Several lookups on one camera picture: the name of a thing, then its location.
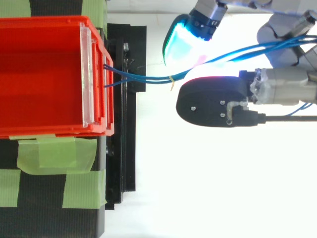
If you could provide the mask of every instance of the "teal glowing light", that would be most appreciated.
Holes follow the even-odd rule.
[[[194,36],[184,23],[177,23],[164,50],[166,66],[189,69],[206,61],[210,42]]]

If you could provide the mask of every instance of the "black cable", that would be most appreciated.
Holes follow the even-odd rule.
[[[266,122],[313,122],[317,121],[317,116],[266,116]]]

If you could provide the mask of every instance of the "wire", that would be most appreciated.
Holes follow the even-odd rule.
[[[240,55],[240,56],[235,57],[235,58],[228,60],[228,61],[235,62],[235,61],[247,60],[247,59],[251,59],[251,58],[263,55],[263,54],[267,54],[267,53],[272,52],[272,51],[282,50],[285,48],[297,47],[297,46],[304,45],[304,44],[313,44],[313,43],[315,43],[315,44],[317,43],[317,36],[302,35],[302,36],[294,37],[294,38],[291,38],[291,39],[288,39],[285,41],[268,42],[268,43],[244,47],[244,48],[241,48],[239,50],[232,51],[230,53],[226,53],[222,56],[216,57],[216,58],[214,58],[210,61],[207,61],[205,63],[216,62],[216,61],[228,58],[230,56],[233,56],[233,55],[236,55],[239,53],[243,53],[245,51],[256,49],[256,48],[265,48],[265,49],[245,53],[243,55]],[[190,70],[187,70],[187,71],[181,72],[179,74],[172,75],[172,76],[166,76],[166,77],[148,77],[148,76],[141,76],[141,75],[122,72],[122,71],[117,70],[113,67],[110,67],[109,65],[106,65],[106,64],[104,65],[104,68],[109,70],[109,71],[112,71],[114,73],[120,74],[121,76],[126,78],[126,80],[122,80],[122,81],[117,82],[117,83],[112,84],[112,85],[107,85],[106,87],[113,87],[113,86],[119,85],[121,83],[126,83],[126,82],[131,82],[131,81],[148,83],[148,84],[167,84],[167,83],[172,82],[170,80],[170,77],[172,77],[174,79],[174,81],[179,81],[179,80],[183,79],[186,76],[186,74],[190,71]]]
[[[296,114],[297,112],[299,112],[299,111],[303,111],[303,110],[305,110],[305,109],[307,109],[307,108],[310,108],[311,106],[312,106],[313,104],[312,103],[305,103],[304,105],[302,105],[300,108],[298,108],[296,111],[294,111],[294,112],[292,112],[291,114],[288,114],[288,115],[286,115],[286,116],[292,116],[292,115],[294,115],[294,114]]]

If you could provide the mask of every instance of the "green masking tape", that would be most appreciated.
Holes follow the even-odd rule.
[[[29,0],[0,0],[0,17],[31,16]]]
[[[105,0],[83,0],[81,14],[90,17],[96,28],[107,29],[107,3]]]
[[[0,207],[17,207],[21,170],[0,170]]]
[[[105,204],[105,170],[66,176],[63,208],[100,209]]]
[[[30,175],[89,173],[96,152],[96,139],[57,137],[20,140],[17,166]]]

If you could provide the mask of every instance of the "red plastic bin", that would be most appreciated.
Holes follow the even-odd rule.
[[[114,133],[113,66],[85,16],[0,18],[0,138]]]

